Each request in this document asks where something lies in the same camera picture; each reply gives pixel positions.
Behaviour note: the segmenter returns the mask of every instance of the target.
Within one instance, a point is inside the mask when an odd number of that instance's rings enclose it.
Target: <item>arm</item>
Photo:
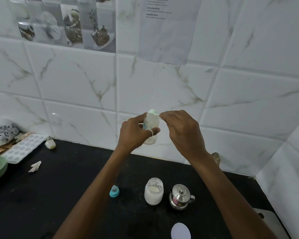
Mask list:
[[[138,125],[145,117],[146,113],[123,122],[116,149],[56,232],[54,239],[91,237],[125,158],[152,136],[151,131],[143,130]],[[156,135],[160,129],[153,128],[152,131]]]
[[[213,196],[233,239],[276,239],[206,151],[198,122],[185,111],[164,112],[160,117],[167,123],[176,148]]]

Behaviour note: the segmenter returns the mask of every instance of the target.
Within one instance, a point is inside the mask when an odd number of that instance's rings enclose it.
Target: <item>patterned cloth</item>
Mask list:
[[[9,143],[18,133],[14,124],[0,126],[0,146]]]

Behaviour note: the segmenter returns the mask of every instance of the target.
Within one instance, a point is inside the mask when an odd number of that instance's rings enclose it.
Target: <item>kettle lid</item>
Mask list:
[[[186,203],[190,199],[190,193],[186,186],[178,184],[174,185],[171,190],[173,196],[177,199],[177,201]]]

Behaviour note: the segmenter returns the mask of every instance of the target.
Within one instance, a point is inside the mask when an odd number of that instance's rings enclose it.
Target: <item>black countertop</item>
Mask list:
[[[54,150],[41,144],[19,164],[9,164],[0,178],[0,239],[52,238],[84,191],[100,172],[111,150],[56,140]],[[40,169],[28,173],[31,164]],[[254,208],[273,211],[255,179],[225,172]],[[164,197],[157,206],[144,199],[147,181],[158,177]],[[188,187],[196,201],[177,212],[168,203],[175,184]],[[231,238],[207,187],[186,164],[130,155],[116,185],[117,198],[110,198],[94,238],[170,238],[171,228],[184,223],[192,238]]]

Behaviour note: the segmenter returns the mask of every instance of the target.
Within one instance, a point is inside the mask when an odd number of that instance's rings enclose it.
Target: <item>stainless steel kettle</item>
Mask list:
[[[190,195],[189,190],[184,185],[174,185],[170,192],[169,202],[175,210],[182,211],[187,208],[188,203],[195,201],[195,196]]]

